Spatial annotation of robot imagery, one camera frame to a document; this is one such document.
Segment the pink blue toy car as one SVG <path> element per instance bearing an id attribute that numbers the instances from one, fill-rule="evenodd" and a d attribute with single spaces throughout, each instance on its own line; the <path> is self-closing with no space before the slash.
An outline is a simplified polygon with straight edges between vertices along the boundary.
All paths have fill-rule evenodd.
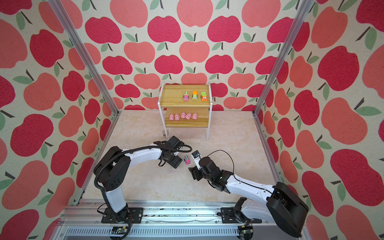
<path id="1" fill-rule="evenodd" d="M 184 162 L 185 162 L 186 165 L 189 165 L 191 163 L 190 158 L 188 157 L 188 155 L 184 156 Z"/>

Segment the wooden two-tier white-frame shelf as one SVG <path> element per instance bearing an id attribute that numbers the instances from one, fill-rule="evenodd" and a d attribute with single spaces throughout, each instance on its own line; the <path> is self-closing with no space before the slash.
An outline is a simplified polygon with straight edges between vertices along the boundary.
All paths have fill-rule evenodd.
<path id="1" fill-rule="evenodd" d="M 189 101 L 183 101 L 183 94 L 189 92 Z M 193 91 L 198 92 L 198 100 L 192 100 Z M 201 92 L 206 92 L 208 100 L 202 102 Z M 211 83 L 206 85 L 166 85 L 162 84 L 160 96 L 157 102 L 158 109 L 161 115 L 163 131 L 166 131 L 166 139 L 170 138 L 171 128 L 205 128 L 206 140 L 210 137 L 210 128 L 212 121 L 213 97 Z M 181 119 L 181 113 L 186 115 L 197 113 L 198 119 L 193 120 L 192 116 L 189 120 Z M 169 120 L 169 115 L 179 114 L 180 120 Z"/>

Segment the pink green toy car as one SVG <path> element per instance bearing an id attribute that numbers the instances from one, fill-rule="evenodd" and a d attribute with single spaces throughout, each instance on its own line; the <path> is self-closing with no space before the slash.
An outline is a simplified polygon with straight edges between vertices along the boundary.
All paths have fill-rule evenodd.
<path id="1" fill-rule="evenodd" d="M 189 92 L 185 91 L 183 94 L 183 101 L 188 102 L 189 101 Z"/>

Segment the orange green toy car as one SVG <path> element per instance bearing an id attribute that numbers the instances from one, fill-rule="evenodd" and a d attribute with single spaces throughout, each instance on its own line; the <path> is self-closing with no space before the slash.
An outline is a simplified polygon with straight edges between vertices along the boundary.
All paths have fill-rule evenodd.
<path id="1" fill-rule="evenodd" d="M 198 92 L 197 91 L 193 91 L 192 100 L 193 101 L 197 101 L 198 100 Z"/>

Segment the multicolour toy car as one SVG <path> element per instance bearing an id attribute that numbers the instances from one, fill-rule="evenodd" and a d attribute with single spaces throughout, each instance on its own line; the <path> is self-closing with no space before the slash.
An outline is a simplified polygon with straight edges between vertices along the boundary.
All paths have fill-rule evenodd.
<path id="1" fill-rule="evenodd" d="M 206 92 L 201 92 L 201 100 L 202 102 L 206 102 L 208 100 L 208 96 Z"/>

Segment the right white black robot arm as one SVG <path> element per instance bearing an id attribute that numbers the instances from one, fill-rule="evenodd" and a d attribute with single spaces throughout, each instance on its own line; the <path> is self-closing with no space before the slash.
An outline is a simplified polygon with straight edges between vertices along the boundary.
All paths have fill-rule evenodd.
<path id="1" fill-rule="evenodd" d="M 241 178 L 233 172 L 221 170 L 210 157 L 198 153 L 192 159 L 196 166 L 189 168 L 193 179 L 205 179 L 214 189 L 240 195 L 234 216 L 240 223 L 261 220 L 275 223 L 294 238 L 302 236 L 309 207 L 286 184 L 264 185 Z"/>

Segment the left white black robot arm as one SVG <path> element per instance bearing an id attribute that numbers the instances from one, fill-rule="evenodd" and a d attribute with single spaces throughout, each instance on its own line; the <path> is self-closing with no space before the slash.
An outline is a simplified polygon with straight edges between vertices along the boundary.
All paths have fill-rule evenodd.
<path id="1" fill-rule="evenodd" d="M 168 141 L 156 141 L 151 145 L 130 150 L 114 146 L 95 166 L 94 185 L 101 191 L 108 209 L 118 214 L 127 206 L 121 185 L 129 167 L 158 160 L 160 167 L 169 164 L 176 169 L 183 160 L 178 154 L 190 153 L 192 150 L 191 146 L 175 136 Z"/>

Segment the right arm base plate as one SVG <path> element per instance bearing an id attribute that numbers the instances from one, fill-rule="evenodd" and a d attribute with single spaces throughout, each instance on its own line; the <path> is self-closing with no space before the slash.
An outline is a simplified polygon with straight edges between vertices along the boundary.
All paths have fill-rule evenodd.
<path id="1" fill-rule="evenodd" d="M 261 224 L 260 219 L 249 219 L 240 210 L 235 208 L 221 208 L 217 216 L 222 218 L 223 224 Z"/>

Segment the front aluminium rail frame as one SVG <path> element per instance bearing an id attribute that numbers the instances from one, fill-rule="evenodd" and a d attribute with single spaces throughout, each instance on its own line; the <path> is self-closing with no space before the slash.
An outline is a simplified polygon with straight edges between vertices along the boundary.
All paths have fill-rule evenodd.
<path id="1" fill-rule="evenodd" d="M 129 201 L 135 223 L 102 223 L 101 200 L 84 200 L 67 207 L 50 240 L 291 240 L 275 223 L 253 220 L 224 223 L 223 208 L 231 202 Z"/>

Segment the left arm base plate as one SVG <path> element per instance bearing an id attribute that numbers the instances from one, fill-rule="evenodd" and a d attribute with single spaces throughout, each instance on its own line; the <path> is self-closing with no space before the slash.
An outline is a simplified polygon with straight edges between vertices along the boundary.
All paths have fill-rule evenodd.
<path id="1" fill-rule="evenodd" d="M 129 222 L 130 224 L 140 224 L 143 218 L 143 208 L 123 208 L 120 212 L 113 214 L 113 211 L 106 208 L 101 220 L 102 224 L 124 224 Z"/>

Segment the left aluminium frame post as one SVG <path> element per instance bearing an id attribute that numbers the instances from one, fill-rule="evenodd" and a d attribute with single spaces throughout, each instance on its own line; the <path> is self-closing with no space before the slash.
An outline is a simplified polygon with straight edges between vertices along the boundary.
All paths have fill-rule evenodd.
<path id="1" fill-rule="evenodd" d="M 56 0 L 53 0 L 53 1 L 49 0 L 48 2 L 52 7 L 58 20 L 60 21 L 61 25 L 63 26 L 64 30 L 68 34 L 69 39 L 72 41 L 74 47 L 76 48 L 89 74 L 93 77 L 93 80 L 95 81 L 96 86 L 101 92 L 101 95 L 103 96 L 104 100 L 106 101 L 109 108 L 111 109 L 112 115 L 118 117 L 120 115 L 120 111 L 118 110 L 115 101 L 113 100 L 105 82 L 103 81 L 103 78 L 99 74 L 94 64 L 94 61 L 92 60 L 91 55 L 89 54 L 87 48 L 85 47 L 84 43 L 79 37 L 75 26 L 73 25 L 69 15 L 67 14 L 64 8 L 64 5 L 62 4 L 61 1 L 56 1 Z"/>

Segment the aluminium frame post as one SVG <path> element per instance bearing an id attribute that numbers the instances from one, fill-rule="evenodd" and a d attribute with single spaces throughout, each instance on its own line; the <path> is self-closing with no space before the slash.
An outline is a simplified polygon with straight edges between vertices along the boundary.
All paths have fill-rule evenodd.
<path id="1" fill-rule="evenodd" d="M 292 26 L 288 32 L 288 35 L 286 37 L 286 40 L 284 41 L 281 50 L 279 51 L 279 55 L 277 57 L 277 60 L 275 61 L 275 64 L 272 68 L 271 73 L 269 74 L 267 78 L 267 82 L 265 84 L 265 87 L 262 91 L 261 96 L 258 99 L 257 105 L 253 111 L 253 117 L 256 120 L 259 114 L 259 111 L 261 110 L 263 104 L 266 101 L 266 98 L 269 94 L 269 91 L 272 89 L 272 85 L 275 80 L 277 80 L 277 75 L 280 72 L 283 63 L 285 61 L 286 56 L 289 54 L 290 50 L 293 50 L 293 42 L 296 39 L 301 26 L 303 25 L 304 20 L 306 19 L 306 16 L 308 15 L 308 11 L 310 10 L 312 4 L 315 1 L 312 0 L 305 0 L 301 1 L 301 5 L 298 9 L 298 12 L 296 14 L 296 17 L 293 20 Z"/>
<path id="2" fill-rule="evenodd" d="M 48 2 L 52 7 L 58 20 L 60 21 L 61 25 L 63 26 L 64 30 L 68 34 L 69 39 L 72 41 L 74 47 L 76 48 L 89 74 L 93 77 L 93 80 L 95 81 L 96 86 L 101 92 L 101 95 L 103 96 L 104 100 L 106 101 L 109 108 L 111 109 L 112 115 L 118 117 L 120 115 L 120 111 L 118 110 L 115 101 L 113 100 L 105 82 L 103 81 L 103 78 L 99 74 L 94 64 L 94 61 L 92 60 L 91 55 L 89 54 L 87 48 L 85 47 L 84 43 L 79 37 L 75 26 L 73 25 L 69 15 L 67 14 L 64 8 L 64 5 L 62 4 L 61 1 L 56 1 L 56 0 L 53 0 L 53 1 L 49 0 Z"/>

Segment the right aluminium frame post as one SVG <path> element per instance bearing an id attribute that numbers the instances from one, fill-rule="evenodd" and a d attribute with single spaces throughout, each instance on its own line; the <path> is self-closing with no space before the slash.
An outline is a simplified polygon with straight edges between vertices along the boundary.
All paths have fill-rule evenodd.
<path id="1" fill-rule="evenodd" d="M 259 114 L 259 111 L 261 110 L 263 104 L 266 101 L 266 98 L 269 94 L 269 91 L 272 89 L 272 85 L 275 80 L 277 80 L 277 75 L 280 72 L 283 63 L 285 61 L 286 56 L 289 54 L 290 50 L 293 50 L 293 42 L 296 39 L 301 26 L 303 25 L 304 20 L 306 19 L 306 16 L 308 15 L 308 11 L 310 10 L 312 4 L 315 1 L 312 0 L 305 0 L 301 1 L 301 5 L 298 9 L 298 12 L 296 14 L 296 17 L 293 20 L 292 26 L 288 32 L 288 35 L 286 37 L 286 40 L 284 41 L 281 50 L 279 51 L 279 55 L 277 57 L 277 60 L 275 61 L 275 64 L 272 68 L 271 73 L 269 74 L 267 78 L 267 82 L 265 84 L 265 87 L 262 91 L 261 96 L 258 99 L 257 105 L 253 111 L 253 117 L 256 120 Z"/>

